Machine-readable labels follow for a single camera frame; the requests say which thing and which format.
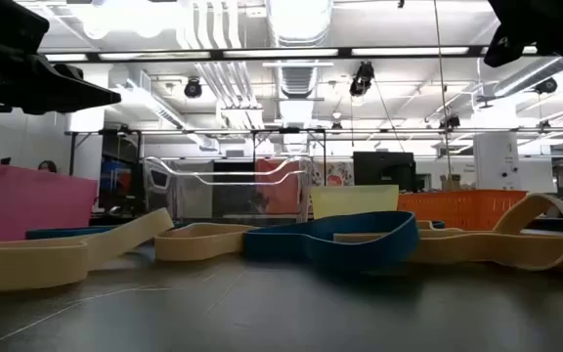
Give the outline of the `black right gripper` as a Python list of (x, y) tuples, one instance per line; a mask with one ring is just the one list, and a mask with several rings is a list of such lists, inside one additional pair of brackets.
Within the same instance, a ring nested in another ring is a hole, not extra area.
[(484, 63), (499, 67), (522, 57), (533, 45), (542, 56), (563, 58), (563, 0), (488, 0), (499, 26)]

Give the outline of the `beige rubber band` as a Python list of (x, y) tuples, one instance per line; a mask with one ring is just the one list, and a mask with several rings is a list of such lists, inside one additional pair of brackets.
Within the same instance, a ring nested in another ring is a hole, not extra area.
[(161, 208), (112, 230), (83, 236), (0, 242), (0, 291), (64, 286), (173, 228)]
[(563, 200), (529, 194), (509, 208), (490, 231), (436, 229), (419, 224), (419, 243), (410, 263), (457, 264), (491, 262), (527, 271), (563, 271), (563, 233), (527, 234), (535, 218), (555, 207), (563, 215)]
[(242, 249), (243, 235), (255, 227), (241, 224), (193, 223), (153, 239), (155, 258), (190, 262), (211, 259)]

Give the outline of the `large blue rubber band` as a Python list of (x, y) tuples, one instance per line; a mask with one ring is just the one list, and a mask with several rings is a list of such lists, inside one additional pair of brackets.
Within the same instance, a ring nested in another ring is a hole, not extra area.
[(419, 243), (413, 213), (377, 211), (249, 230), (242, 254), (299, 260), (335, 271), (376, 271), (407, 259)]

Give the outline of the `white pillar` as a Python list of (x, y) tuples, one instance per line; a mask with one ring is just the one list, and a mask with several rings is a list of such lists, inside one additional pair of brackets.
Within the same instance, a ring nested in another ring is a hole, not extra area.
[(475, 135), (473, 154), (478, 189), (521, 190), (515, 132), (489, 132)]

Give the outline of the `pink plastic basket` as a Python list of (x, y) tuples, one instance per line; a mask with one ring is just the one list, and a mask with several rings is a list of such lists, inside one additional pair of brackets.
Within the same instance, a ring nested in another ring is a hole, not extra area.
[(0, 242), (30, 230), (89, 223), (97, 182), (46, 171), (0, 165)]

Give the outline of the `clear plastic basket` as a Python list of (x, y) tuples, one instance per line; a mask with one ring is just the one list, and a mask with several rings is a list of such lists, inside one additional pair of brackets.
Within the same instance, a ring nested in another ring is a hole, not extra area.
[(145, 159), (148, 209), (180, 224), (270, 226), (310, 217), (312, 160), (305, 157)]

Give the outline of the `orange plastic basket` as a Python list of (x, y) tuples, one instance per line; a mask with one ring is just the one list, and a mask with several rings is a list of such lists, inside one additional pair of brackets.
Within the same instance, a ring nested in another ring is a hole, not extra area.
[(440, 220), (462, 230), (492, 230), (501, 216), (527, 193), (506, 190), (443, 191), (403, 194), (398, 209), (418, 220)]

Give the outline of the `yellow plastic basket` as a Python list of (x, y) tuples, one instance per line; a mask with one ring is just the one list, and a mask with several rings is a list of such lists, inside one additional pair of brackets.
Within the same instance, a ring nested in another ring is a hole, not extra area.
[(395, 211), (397, 185), (335, 186), (311, 189), (315, 219), (374, 211)]

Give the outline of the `black overhead frame beam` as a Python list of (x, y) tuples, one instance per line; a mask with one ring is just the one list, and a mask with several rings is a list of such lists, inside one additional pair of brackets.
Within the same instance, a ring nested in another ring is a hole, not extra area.
[(487, 46), (416, 47), (314, 47), (314, 48), (242, 48), (124, 52), (45, 53), (53, 63), (150, 63), (150, 62), (223, 62), (351, 59), (435, 59), (479, 58)]

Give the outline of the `white ceiling duct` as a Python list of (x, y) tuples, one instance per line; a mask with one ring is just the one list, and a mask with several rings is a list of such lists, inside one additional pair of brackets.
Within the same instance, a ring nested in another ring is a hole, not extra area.
[[(266, 0), (271, 44), (276, 48), (315, 48), (326, 43), (333, 0)], [(282, 125), (307, 128), (312, 120), (319, 69), (315, 61), (281, 63), (275, 68)]]

